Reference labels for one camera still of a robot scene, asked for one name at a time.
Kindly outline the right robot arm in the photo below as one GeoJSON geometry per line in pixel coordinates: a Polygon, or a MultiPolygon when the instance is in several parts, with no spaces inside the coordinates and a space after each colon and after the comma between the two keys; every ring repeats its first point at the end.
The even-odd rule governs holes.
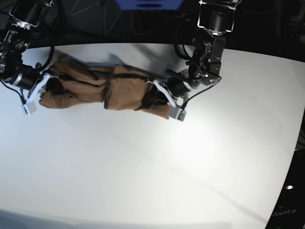
{"type": "Polygon", "coordinates": [[[47,60],[42,65],[32,67],[24,64],[22,53],[25,52],[34,33],[42,32],[46,14],[56,0],[18,0],[6,13],[8,23],[4,34],[0,36],[0,82],[27,90],[30,93],[40,93],[51,78],[46,70],[55,53],[54,34],[49,34],[50,51],[47,60]]]}

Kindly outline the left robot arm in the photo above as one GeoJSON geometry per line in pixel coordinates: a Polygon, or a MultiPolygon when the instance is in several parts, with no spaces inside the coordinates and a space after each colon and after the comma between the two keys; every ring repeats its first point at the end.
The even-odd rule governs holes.
{"type": "Polygon", "coordinates": [[[189,102],[189,92],[201,84],[210,89],[219,83],[225,34],[234,28],[234,15],[239,4],[239,0],[199,1],[198,29],[192,41],[195,47],[193,55],[181,54],[178,44],[173,44],[176,55],[186,61],[188,69],[180,73],[168,69],[168,78],[152,81],[152,89],[142,99],[142,108],[170,104],[184,110],[189,102]]]}

